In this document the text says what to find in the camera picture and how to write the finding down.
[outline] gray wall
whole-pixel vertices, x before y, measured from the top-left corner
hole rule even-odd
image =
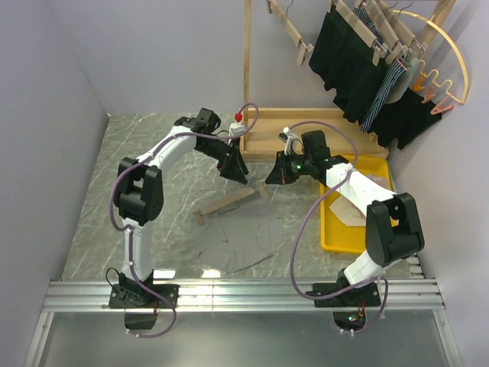
[[[243,101],[244,0],[46,0],[109,112],[233,112]],[[285,8],[290,0],[279,0]],[[289,16],[315,43],[326,0]],[[435,2],[410,10],[429,16]],[[411,22],[414,30],[422,24]],[[253,0],[250,97],[267,107],[334,107],[264,0]]]
[[[423,268],[440,284],[466,366],[477,367],[489,360],[489,323],[481,317],[489,303],[489,51],[481,41],[489,31],[487,14],[485,0],[458,0],[445,27],[468,64],[467,103],[390,156],[397,186],[414,195],[419,207]],[[455,57],[446,51],[439,49],[431,64],[442,70],[440,81],[452,77],[461,86]]]
[[[0,2],[0,364],[24,362],[106,115],[41,0]]]

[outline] yellow bin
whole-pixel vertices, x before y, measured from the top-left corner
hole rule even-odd
[[[343,157],[350,162],[354,158],[347,154]],[[363,174],[387,178],[391,189],[389,166],[385,159],[360,156],[355,168]],[[324,195],[327,187],[321,183],[319,186],[321,195]],[[334,192],[321,202],[321,247],[324,251],[361,254],[365,250],[365,227],[348,227],[329,209],[339,195]]]

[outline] wooden shelf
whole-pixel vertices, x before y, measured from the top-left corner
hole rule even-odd
[[[340,128],[355,143],[358,153],[386,158],[389,151],[372,141],[371,136],[361,132],[358,124],[342,118],[341,109],[260,109],[259,119],[253,129],[241,140],[241,153],[246,161],[274,162],[277,152],[283,150],[278,134],[283,128],[296,122],[319,120]],[[253,121],[255,110],[250,109],[248,123]],[[321,125],[303,125],[294,129],[299,136],[304,132],[323,130],[332,154],[353,154],[351,145],[337,132]]]

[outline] marble surface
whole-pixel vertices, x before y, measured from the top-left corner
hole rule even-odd
[[[100,280],[107,267],[120,269],[124,260],[124,236],[115,231],[108,218],[108,197],[118,163],[135,158],[165,136],[178,114],[112,115],[93,171],[79,225],[66,262],[63,279]],[[232,114],[220,115],[225,127]],[[198,225],[192,209],[209,203],[242,185],[224,180],[215,169],[216,161],[196,151],[182,157],[164,177],[164,207],[154,224],[153,264],[156,269],[176,271],[177,278],[201,278],[209,270],[198,259]],[[263,180],[272,163],[248,164],[250,183]],[[235,273],[220,271],[222,278],[282,278],[289,274],[290,252],[300,223],[319,197],[319,184],[308,177],[286,186],[267,187],[271,201],[283,216],[283,242],[275,256]],[[299,277],[336,277],[355,256],[321,250],[319,211],[313,214],[301,238],[296,257]],[[410,276],[405,261],[387,272],[390,278]]]

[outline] hanger hook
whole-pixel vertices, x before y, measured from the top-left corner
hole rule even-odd
[[[292,6],[293,0],[290,2],[289,6],[287,6],[287,9],[285,9],[285,16],[288,18],[289,17],[289,8]]]
[[[402,8],[402,9],[399,10],[399,14],[397,16],[400,16],[401,13],[403,12],[403,10],[406,10],[406,9],[410,8],[413,5],[413,3],[414,3],[414,0],[411,0],[411,3],[408,6],[406,6],[406,7],[404,7],[404,8]]]
[[[399,0],[396,1],[396,4],[394,4],[394,5],[390,6],[389,8],[387,8],[387,10],[397,7],[397,4],[399,4]]]

